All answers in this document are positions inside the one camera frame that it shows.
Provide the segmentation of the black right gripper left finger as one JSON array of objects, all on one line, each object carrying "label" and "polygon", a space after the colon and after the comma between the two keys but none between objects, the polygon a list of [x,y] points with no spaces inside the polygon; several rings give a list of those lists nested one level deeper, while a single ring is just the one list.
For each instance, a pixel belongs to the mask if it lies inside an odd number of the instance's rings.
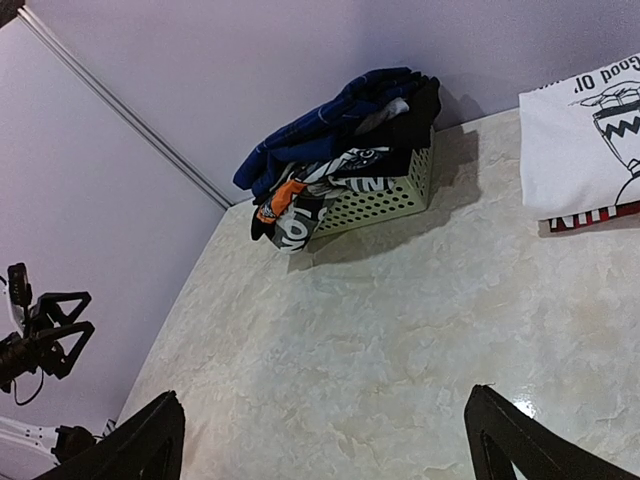
[{"label": "black right gripper left finger", "polygon": [[176,392],[163,392],[106,439],[36,479],[178,480],[185,428],[185,413]]}]

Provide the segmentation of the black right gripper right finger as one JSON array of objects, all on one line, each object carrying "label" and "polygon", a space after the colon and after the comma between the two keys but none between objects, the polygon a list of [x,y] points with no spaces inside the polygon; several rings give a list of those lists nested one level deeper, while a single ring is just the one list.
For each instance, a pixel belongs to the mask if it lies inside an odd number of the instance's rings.
[{"label": "black right gripper right finger", "polygon": [[464,409],[477,479],[634,479],[636,476],[554,434],[488,385]]}]

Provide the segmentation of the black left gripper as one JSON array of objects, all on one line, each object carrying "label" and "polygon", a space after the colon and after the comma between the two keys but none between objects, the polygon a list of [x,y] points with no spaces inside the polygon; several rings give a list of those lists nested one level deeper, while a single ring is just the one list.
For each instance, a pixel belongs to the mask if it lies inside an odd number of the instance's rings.
[{"label": "black left gripper", "polygon": [[95,332],[91,322],[74,323],[91,301],[87,291],[41,295],[30,309],[31,325],[1,341],[1,384],[10,385],[38,368],[66,378]]}]

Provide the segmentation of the blue plaid flannel shirt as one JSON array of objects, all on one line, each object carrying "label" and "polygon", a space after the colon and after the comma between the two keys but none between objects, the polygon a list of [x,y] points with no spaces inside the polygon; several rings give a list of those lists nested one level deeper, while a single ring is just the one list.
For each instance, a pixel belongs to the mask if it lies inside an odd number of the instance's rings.
[{"label": "blue plaid flannel shirt", "polygon": [[408,98],[427,80],[422,72],[408,67],[377,69],[356,77],[334,99],[259,142],[236,170],[233,184],[260,196],[275,184],[285,165],[333,159],[368,116],[397,98]]}]

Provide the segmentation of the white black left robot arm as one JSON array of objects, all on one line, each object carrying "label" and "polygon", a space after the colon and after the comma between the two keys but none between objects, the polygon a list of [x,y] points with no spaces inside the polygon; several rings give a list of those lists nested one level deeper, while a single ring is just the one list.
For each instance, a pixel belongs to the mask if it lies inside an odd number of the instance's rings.
[{"label": "white black left robot arm", "polygon": [[[8,297],[9,313],[19,330],[1,340],[1,391],[12,394],[18,406],[25,406],[39,395],[20,400],[17,379],[23,374],[62,380],[70,375],[85,346],[95,332],[80,315],[90,304],[86,292],[45,293],[34,306],[22,294]],[[36,451],[62,464],[95,446],[103,439],[82,426],[45,427],[30,425],[8,417],[1,418],[1,439]]]}]

